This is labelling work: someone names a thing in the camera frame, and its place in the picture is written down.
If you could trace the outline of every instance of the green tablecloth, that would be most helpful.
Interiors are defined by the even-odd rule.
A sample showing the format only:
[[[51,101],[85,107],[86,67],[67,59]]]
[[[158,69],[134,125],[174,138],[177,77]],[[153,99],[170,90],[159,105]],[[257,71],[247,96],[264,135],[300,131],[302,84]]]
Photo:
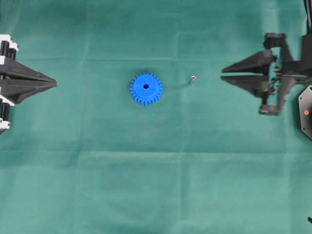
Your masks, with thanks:
[[[266,32],[299,59],[305,17],[302,0],[2,0],[17,61],[58,88],[0,136],[0,233],[311,233],[303,86],[266,117],[219,78]],[[152,107],[129,92],[145,71],[164,87]]]

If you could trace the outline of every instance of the metal screw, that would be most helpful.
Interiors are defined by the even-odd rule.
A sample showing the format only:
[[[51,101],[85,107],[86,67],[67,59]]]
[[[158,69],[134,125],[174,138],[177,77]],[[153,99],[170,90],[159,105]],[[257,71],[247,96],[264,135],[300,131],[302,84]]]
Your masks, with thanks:
[[[196,76],[191,76],[191,79],[190,79],[190,82],[189,82],[189,85],[193,85],[194,82],[196,80]]]

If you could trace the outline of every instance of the metal rod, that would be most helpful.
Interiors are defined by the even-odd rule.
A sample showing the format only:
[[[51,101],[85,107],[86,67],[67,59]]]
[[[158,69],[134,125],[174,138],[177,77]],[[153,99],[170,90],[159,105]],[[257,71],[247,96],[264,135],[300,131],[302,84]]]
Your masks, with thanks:
[[[304,5],[307,12],[307,33],[312,31],[312,4],[311,0],[304,0]]]

